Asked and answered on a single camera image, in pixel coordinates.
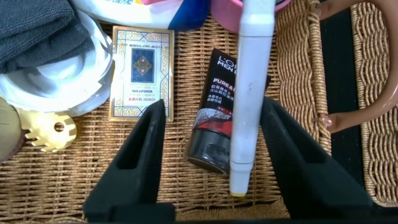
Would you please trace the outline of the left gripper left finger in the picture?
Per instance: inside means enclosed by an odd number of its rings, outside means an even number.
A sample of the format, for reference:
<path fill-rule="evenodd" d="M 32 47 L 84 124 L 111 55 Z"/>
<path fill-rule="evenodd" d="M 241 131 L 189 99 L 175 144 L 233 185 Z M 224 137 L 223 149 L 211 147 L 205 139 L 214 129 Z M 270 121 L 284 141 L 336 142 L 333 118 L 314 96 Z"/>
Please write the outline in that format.
<path fill-rule="evenodd" d="M 157 201 L 165 134 L 163 100 L 151 104 L 83 205 L 90 222 L 173 222 L 172 203 Z"/>

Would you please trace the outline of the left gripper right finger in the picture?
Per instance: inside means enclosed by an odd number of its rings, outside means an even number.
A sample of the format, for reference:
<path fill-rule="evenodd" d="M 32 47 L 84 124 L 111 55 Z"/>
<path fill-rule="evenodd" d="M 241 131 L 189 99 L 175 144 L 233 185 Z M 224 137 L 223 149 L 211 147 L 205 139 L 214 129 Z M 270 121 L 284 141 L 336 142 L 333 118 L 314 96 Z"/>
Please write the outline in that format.
<path fill-rule="evenodd" d="M 292 218 L 365 218 L 369 194 L 275 100 L 260 120 L 284 203 Z"/>

